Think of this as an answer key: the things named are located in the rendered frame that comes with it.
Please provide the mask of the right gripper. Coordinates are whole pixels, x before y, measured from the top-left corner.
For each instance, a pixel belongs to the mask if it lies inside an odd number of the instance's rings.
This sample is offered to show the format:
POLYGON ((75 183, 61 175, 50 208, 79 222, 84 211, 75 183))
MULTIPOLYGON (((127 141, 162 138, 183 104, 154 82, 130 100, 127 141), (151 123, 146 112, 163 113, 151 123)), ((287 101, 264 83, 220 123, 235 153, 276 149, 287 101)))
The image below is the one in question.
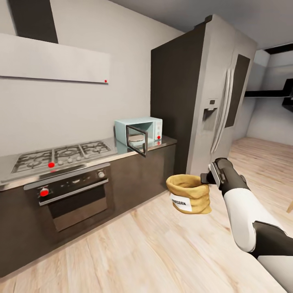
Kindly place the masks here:
POLYGON ((210 177, 210 172, 201 173, 200 177, 202 184, 216 185, 216 181, 210 177))

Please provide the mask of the microwave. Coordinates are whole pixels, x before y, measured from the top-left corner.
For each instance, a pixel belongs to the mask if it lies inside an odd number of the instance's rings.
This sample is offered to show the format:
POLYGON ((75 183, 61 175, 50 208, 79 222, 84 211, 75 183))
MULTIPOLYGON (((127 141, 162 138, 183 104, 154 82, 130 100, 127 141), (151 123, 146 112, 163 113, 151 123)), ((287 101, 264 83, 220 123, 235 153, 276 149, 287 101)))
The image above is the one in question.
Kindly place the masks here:
POLYGON ((115 119, 116 140, 148 157, 148 142, 162 137, 162 119, 136 117, 115 119))

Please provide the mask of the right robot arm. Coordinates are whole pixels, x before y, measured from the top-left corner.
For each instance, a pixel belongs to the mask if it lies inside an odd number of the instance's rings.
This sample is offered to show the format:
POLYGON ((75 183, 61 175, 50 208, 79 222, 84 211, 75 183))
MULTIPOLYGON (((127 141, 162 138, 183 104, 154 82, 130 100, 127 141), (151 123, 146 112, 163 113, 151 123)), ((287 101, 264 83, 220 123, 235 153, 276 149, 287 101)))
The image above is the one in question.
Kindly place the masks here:
POLYGON ((259 261, 286 293, 293 293, 293 238, 254 196, 245 177, 223 157, 200 177, 202 184, 217 185, 222 191, 238 248, 259 261))

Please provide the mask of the popcorn bag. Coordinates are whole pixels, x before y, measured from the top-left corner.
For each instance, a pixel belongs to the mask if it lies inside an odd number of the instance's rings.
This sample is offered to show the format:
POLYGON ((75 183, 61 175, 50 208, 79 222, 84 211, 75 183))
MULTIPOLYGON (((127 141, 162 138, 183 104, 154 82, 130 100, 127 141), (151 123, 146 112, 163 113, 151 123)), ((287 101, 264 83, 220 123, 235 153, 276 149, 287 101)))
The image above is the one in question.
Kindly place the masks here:
POLYGON ((210 188, 209 184, 202 184, 201 177, 196 175, 172 175, 166 185, 170 190, 173 206, 183 214, 209 214, 210 188))

